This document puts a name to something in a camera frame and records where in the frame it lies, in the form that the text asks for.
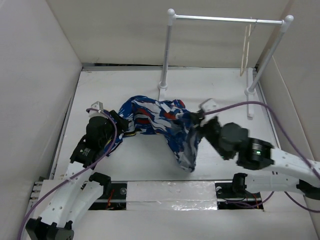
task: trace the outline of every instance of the screw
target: screw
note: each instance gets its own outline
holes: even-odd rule
[[[215,188],[215,191],[216,191],[217,194],[222,194],[222,187],[217,186],[217,187]]]
[[[127,189],[125,187],[120,188],[120,194],[125,195],[127,193]]]

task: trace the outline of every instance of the white floor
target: white floor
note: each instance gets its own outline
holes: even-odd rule
[[[181,99],[190,111],[208,98],[220,107],[246,100],[244,89],[247,76],[239,77],[239,69],[175,68],[167,75],[166,99]],[[70,118],[58,158],[54,180],[44,181],[41,196],[56,186],[65,173],[69,158],[88,123],[86,108],[96,101],[107,110],[118,111],[122,103],[134,95],[157,99],[160,70],[123,70],[82,72],[72,105]],[[246,106],[219,114],[222,124],[235,122],[250,130],[250,135],[276,145],[275,136],[266,112],[254,106],[255,116],[247,118]],[[119,148],[95,169],[111,176],[113,181],[173,181],[173,180],[229,180],[235,173],[251,172],[268,175],[270,172],[247,171],[224,161],[211,145],[202,140],[193,173],[180,169],[160,135],[138,135],[126,138]],[[145,194],[159,196],[159,187],[146,184]],[[265,199],[268,192],[262,192]],[[303,197],[293,196],[302,204]],[[38,216],[49,199],[40,204]],[[77,240],[209,240],[209,239],[317,239],[307,211],[294,205],[282,192],[277,192],[262,210],[139,210],[88,211],[75,228]]]
[[[65,173],[70,156],[88,123],[86,108],[96,101],[107,110],[118,111],[130,97],[145,95],[157,99],[161,71],[93,71],[82,72],[72,105],[70,118],[62,143],[54,179]],[[166,99],[181,99],[190,111],[198,111],[199,104],[208,98],[221,107],[246,100],[244,89],[247,76],[239,77],[239,69],[178,68],[167,75]],[[250,135],[275,143],[269,120],[262,107],[255,106],[255,117],[247,118],[246,106],[219,114],[222,124],[235,122],[250,130]],[[203,139],[199,145],[197,165],[193,173],[181,170],[163,136],[137,135],[126,138],[120,147],[100,162],[96,170],[111,176],[113,181],[149,180],[221,180],[232,179],[234,173],[247,172],[235,165],[234,160],[223,161],[212,146]]]

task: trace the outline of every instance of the white panel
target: white panel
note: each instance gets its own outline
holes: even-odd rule
[[[81,64],[43,0],[0,0],[0,239],[16,239]]]
[[[161,65],[167,10],[180,15],[278,20],[288,0],[48,0],[83,63]],[[271,26],[250,38],[248,67],[254,67]],[[172,28],[172,66],[239,68],[245,25],[177,21]]]
[[[222,108],[246,101],[247,77],[239,77],[239,68],[177,68],[167,74],[166,99],[181,99],[186,108],[196,112],[199,104],[208,98]],[[82,72],[74,97],[70,118],[54,179],[61,178],[67,169],[70,156],[79,139],[86,132],[89,118],[86,108],[101,101],[107,110],[118,111],[121,105],[135,95],[158,97],[160,70],[93,71]],[[250,136],[273,142],[269,121],[262,107],[254,106],[255,117],[249,120],[247,107],[240,106],[221,112],[221,124],[235,122],[250,130]],[[174,154],[161,135],[139,135],[124,139],[123,143],[97,165],[96,171],[106,174],[113,181],[158,180],[218,180],[232,179],[235,173],[251,172],[223,160],[214,148],[203,139],[198,148],[195,171],[188,173],[178,167]],[[257,172],[268,175],[271,172]]]
[[[294,143],[309,158],[320,160],[320,35],[316,0],[290,0],[288,14],[294,21],[274,53],[274,62],[263,76],[267,102],[285,123]],[[278,131],[284,150],[295,153]],[[307,199],[308,206],[320,210],[319,201]],[[311,214],[320,237],[320,214]]]
[[[41,196],[58,181],[44,181]],[[34,216],[48,204],[47,199]],[[308,212],[261,210],[88,211],[74,239],[109,240],[317,240]]]

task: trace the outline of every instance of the wire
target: wire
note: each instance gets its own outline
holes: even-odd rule
[[[94,167],[111,151],[112,147],[115,145],[116,138],[117,138],[117,134],[118,134],[116,123],[114,122],[114,120],[113,120],[108,114],[104,113],[104,112],[101,111],[101,110],[97,110],[97,109],[94,109],[94,108],[88,108],[86,111],[87,111],[87,112],[88,112],[88,111],[96,111],[96,112],[99,112],[100,114],[104,115],[107,119],[109,119],[110,122],[112,123],[113,127],[114,127],[114,137],[113,137],[113,141],[112,141],[112,143],[110,144],[110,146],[109,146],[109,148],[107,149],[107,151],[106,151],[97,161],[95,161],[94,163],[92,163],[91,165],[89,165],[87,168],[85,168],[85,169],[81,170],[80,172],[76,173],[75,175],[71,176],[70,179],[74,179],[74,178],[76,178],[77,176],[79,176],[80,174],[84,173],[85,171],[94,168]],[[23,220],[22,220],[22,223],[21,223],[21,226],[20,226],[20,229],[19,229],[19,232],[18,232],[17,240],[21,240],[22,233],[23,233],[23,231],[24,231],[24,226],[25,226],[27,220],[29,219],[31,213],[35,210],[35,208],[36,208],[43,200],[45,200],[50,194],[52,194],[55,190],[59,189],[60,187],[62,187],[63,185],[65,185],[65,184],[68,183],[68,182],[69,182],[69,180],[65,180],[65,181],[63,181],[62,183],[58,184],[56,187],[54,187],[54,188],[51,189],[49,192],[47,192],[42,198],[40,198],[40,199],[32,206],[32,208],[27,212],[27,214],[25,215],[25,217],[24,217]]]
[[[286,191],[285,191],[284,193],[288,196],[288,198],[290,198],[290,200],[291,200],[292,202],[294,202],[295,204],[297,204],[300,208],[303,208],[304,210],[307,210],[307,211],[309,211],[309,212],[311,212],[311,213],[320,214],[320,210],[309,209],[309,208],[303,206],[302,204],[300,204],[299,202],[297,202],[296,200],[294,200],[294,198],[293,198],[292,196],[290,196],[289,193],[287,193]]]
[[[264,204],[266,201],[268,201],[273,196],[274,193],[275,193],[274,191],[271,192],[270,195],[265,200],[263,200],[260,203],[255,204],[255,205],[250,205],[249,203],[246,203],[246,202],[243,202],[243,201],[228,201],[228,203],[235,204],[238,207],[242,207],[244,209],[254,209],[254,208]]]
[[[252,196],[253,196],[253,197],[254,197],[254,199],[255,199],[256,208],[257,208],[257,209],[259,209],[258,200],[257,200],[256,195],[254,195],[254,194],[252,193]]]
[[[320,180],[320,174],[319,172],[317,172],[317,170],[312,166],[312,164],[307,160],[307,158],[305,157],[305,155],[298,149],[298,147],[294,144],[294,142],[292,141],[292,139],[289,137],[289,135],[287,134],[286,130],[284,129],[284,127],[282,126],[282,124],[280,123],[277,115],[275,114],[275,112],[272,110],[271,107],[269,107],[267,104],[263,103],[263,102],[259,102],[259,101],[243,101],[243,102],[239,102],[230,106],[225,106],[222,107],[220,109],[217,110],[213,110],[213,111],[208,111],[208,112],[204,112],[203,115],[210,115],[210,114],[216,114],[225,110],[229,110],[229,109],[233,109],[239,106],[243,106],[243,105],[260,105],[265,107],[267,110],[269,110],[269,112],[271,113],[273,119],[275,120],[276,124],[279,126],[281,132],[283,133],[283,135],[285,136],[285,138],[288,140],[288,142],[290,143],[290,145],[293,147],[293,149],[300,155],[301,159],[304,161],[304,163],[311,169],[311,171],[314,173],[314,175]],[[260,206],[261,204],[265,203],[267,200],[270,199],[270,197],[274,194],[274,192],[272,192],[269,197],[267,197],[264,201],[260,202],[259,204],[256,205],[252,205],[251,207],[257,207]],[[313,210],[313,209],[309,209],[303,205],[301,205],[300,203],[298,203],[297,201],[295,201],[290,195],[289,193],[285,192],[285,194],[295,203],[297,204],[299,207],[312,212],[312,213],[320,213],[320,210]]]
[[[248,65],[249,46],[250,46],[249,36],[251,36],[251,24],[249,24],[249,30],[248,30],[248,25],[245,26],[241,68],[240,68],[240,77],[244,74],[244,72],[247,68],[247,65]]]
[[[108,198],[108,203],[106,204],[106,209],[110,206],[110,200],[112,199],[112,195],[114,194],[115,190],[112,189],[110,197]]]

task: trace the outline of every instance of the fabric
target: fabric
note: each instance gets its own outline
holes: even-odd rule
[[[191,112],[181,100],[157,101],[137,95],[128,99],[118,114],[129,120],[129,127],[116,139],[112,151],[122,143],[123,138],[132,137],[137,133],[161,134],[173,151],[179,166],[188,172],[195,170],[201,138],[191,121]]]

